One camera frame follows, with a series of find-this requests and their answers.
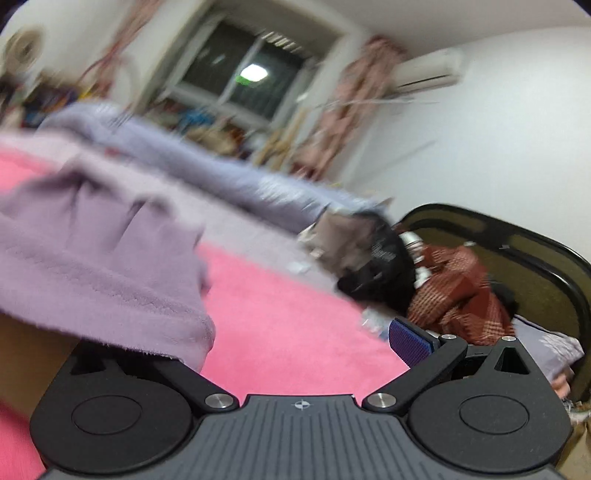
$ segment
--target purple fleece blanket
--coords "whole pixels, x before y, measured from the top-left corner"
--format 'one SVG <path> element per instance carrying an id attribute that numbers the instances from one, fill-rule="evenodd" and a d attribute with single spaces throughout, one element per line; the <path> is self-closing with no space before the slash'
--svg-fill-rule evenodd
<path id="1" fill-rule="evenodd" d="M 75 103 L 50 115 L 41 128 L 67 129 L 292 233 L 308 228 L 328 206 L 348 212 L 378 208 L 373 200 L 344 190 L 217 157 L 139 117 L 122 116 L 121 109 L 108 103 Z"/>
<path id="2" fill-rule="evenodd" d="M 214 325 L 194 253 L 158 202 L 130 204 L 62 170 L 0 196 L 0 308 L 39 328 L 181 359 L 201 370 Z"/>

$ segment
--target black plastic base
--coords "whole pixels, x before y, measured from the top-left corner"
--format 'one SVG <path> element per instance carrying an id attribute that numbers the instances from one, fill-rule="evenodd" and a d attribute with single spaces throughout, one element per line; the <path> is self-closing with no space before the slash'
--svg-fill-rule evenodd
<path id="1" fill-rule="evenodd" d="M 177 361 L 84 343 L 31 435 L 50 480 L 561 478 L 569 418 L 517 340 L 442 341 L 362 405 L 252 395 L 239 408 Z"/>
<path id="2" fill-rule="evenodd" d="M 79 478 L 52 472 L 50 480 Z M 212 415 L 190 443 L 126 480 L 465 480 L 408 437 L 401 421 L 372 414 L 352 397 L 250 397 L 233 413 Z M 549 469 L 520 477 L 558 479 Z"/>

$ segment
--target ceiling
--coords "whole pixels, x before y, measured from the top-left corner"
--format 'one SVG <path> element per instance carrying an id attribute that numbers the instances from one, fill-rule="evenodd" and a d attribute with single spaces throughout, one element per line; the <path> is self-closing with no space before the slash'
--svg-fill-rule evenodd
<path id="1" fill-rule="evenodd" d="M 591 17 L 573 0 L 320 1 L 393 38 L 411 57 L 519 30 L 591 26 Z"/>

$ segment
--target chair backrest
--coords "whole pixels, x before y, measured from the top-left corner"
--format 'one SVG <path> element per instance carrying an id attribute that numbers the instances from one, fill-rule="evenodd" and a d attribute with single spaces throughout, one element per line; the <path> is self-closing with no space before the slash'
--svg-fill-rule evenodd
<path id="1" fill-rule="evenodd" d="M 451 205 L 423 205 L 402 224 L 429 244 L 470 245 L 493 278 L 513 290 L 519 314 L 578 338 L 585 357 L 573 367 L 571 398 L 589 398 L 591 265 L 583 257 L 543 235 Z"/>

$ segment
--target air conditioner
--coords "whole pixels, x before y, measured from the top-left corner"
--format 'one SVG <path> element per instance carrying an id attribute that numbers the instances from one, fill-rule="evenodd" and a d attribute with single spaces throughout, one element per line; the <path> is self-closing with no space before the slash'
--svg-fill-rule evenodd
<path id="1" fill-rule="evenodd" d="M 446 48 L 405 61 L 392 72 L 392 89 L 397 93 L 453 85 L 463 76 L 463 54 Z"/>

